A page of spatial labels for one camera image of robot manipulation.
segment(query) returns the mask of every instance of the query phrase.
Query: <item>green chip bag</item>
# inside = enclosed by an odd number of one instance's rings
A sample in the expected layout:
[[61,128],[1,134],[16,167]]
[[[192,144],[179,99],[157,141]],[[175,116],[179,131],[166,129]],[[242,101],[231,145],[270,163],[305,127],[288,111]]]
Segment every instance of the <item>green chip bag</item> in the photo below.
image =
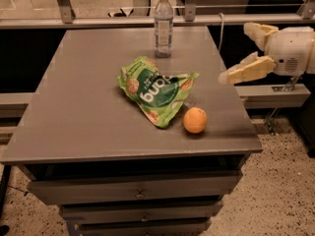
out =
[[119,86],[136,101],[148,119],[166,128],[188,96],[197,73],[163,76],[148,57],[138,57],[134,63],[121,68]]

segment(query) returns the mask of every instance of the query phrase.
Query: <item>plastic water bottle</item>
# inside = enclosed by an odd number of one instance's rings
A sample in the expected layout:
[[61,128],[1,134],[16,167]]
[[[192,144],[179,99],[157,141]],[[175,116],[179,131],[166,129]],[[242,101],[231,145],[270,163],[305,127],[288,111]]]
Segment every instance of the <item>plastic water bottle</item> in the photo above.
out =
[[158,0],[155,10],[156,57],[170,56],[173,9],[168,0]]

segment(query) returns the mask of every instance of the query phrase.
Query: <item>orange fruit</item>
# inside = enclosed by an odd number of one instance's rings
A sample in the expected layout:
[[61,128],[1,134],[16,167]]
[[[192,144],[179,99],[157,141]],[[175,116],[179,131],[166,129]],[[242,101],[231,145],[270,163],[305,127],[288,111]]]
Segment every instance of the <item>orange fruit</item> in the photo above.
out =
[[206,128],[207,114],[199,107],[192,107],[185,113],[183,124],[188,132],[198,134]]

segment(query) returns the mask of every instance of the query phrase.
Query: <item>robotic arm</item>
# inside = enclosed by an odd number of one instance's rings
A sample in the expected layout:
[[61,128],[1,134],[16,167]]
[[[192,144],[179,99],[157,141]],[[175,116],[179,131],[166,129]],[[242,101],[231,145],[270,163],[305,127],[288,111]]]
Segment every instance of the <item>robotic arm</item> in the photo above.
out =
[[249,82],[265,78],[269,73],[299,77],[315,74],[314,30],[310,27],[286,28],[246,23],[244,33],[255,41],[265,56],[254,52],[239,64],[222,72],[223,85]]

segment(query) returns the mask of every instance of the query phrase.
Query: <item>drawer knob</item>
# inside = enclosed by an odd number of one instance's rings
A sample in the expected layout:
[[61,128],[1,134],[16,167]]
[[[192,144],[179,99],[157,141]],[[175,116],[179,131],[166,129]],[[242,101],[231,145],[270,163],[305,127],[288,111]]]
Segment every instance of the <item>drawer knob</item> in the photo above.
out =
[[138,190],[138,193],[135,195],[135,197],[140,200],[140,199],[143,199],[145,197],[145,195],[143,194],[142,190],[139,189]]
[[148,218],[147,218],[147,215],[144,213],[142,218],[141,218],[141,222],[145,223],[145,222],[148,222]]

